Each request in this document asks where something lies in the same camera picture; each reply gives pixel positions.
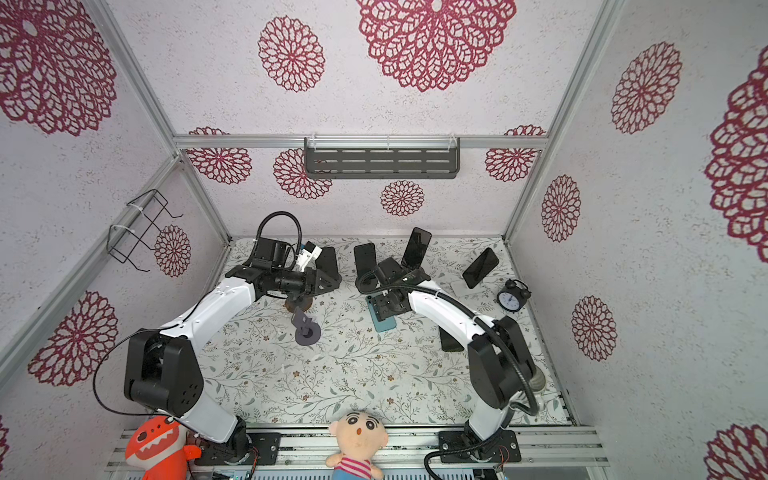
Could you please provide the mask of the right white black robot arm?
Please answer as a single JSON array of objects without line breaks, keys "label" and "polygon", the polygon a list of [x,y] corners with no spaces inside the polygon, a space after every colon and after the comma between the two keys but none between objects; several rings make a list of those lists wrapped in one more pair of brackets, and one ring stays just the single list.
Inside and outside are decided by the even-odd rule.
[{"label": "right white black robot arm", "polygon": [[377,316],[413,312],[434,322],[462,346],[477,397],[467,428],[477,439],[492,437],[509,424],[516,411],[529,417],[539,414],[537,388],[532,381],[541,372],[514,319],[496,319],[471,309],[421,270],[389,283],[378,281],[369,294]]}]

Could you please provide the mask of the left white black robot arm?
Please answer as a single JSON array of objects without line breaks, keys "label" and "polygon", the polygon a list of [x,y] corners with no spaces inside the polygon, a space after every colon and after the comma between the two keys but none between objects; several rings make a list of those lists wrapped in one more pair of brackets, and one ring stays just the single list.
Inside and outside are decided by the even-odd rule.
[{"label": "left white black robot arm", "polygon": [[320,327],[302,317],[314,297],[339,287],[337,255],[331,246],[309,242],[299,259],[298,271],[265,259],[239,264],[187,312],[157,330],[137,331],[128,343],[125,397],[171,416],[211,443],[245,449],[245,422],[205,392],[198,354],[232,318],[274,292],[285,297],[302,343],[319,340]]}]

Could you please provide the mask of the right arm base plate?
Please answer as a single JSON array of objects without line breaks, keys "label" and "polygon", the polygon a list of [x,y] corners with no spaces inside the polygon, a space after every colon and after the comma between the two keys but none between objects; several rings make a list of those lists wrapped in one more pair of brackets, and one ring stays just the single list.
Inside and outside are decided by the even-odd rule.
[{"label": "right arm base plate", "polygon": [[517,437],[512,430],[501,430],[480,440],[471,432],[440,431],[438,447],[442,463],[519,463],[522,459]]}]

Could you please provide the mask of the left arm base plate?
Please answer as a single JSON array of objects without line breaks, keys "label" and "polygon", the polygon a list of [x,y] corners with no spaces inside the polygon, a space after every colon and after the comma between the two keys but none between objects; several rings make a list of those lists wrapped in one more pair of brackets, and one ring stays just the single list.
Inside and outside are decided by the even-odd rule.
[{"label": "left arm base plate", "polygon": [[276,432],[246,432],[228,443],[204,440],[201,457],[194,460],[199,467],[274,465],[279,453],[281,435]]}]

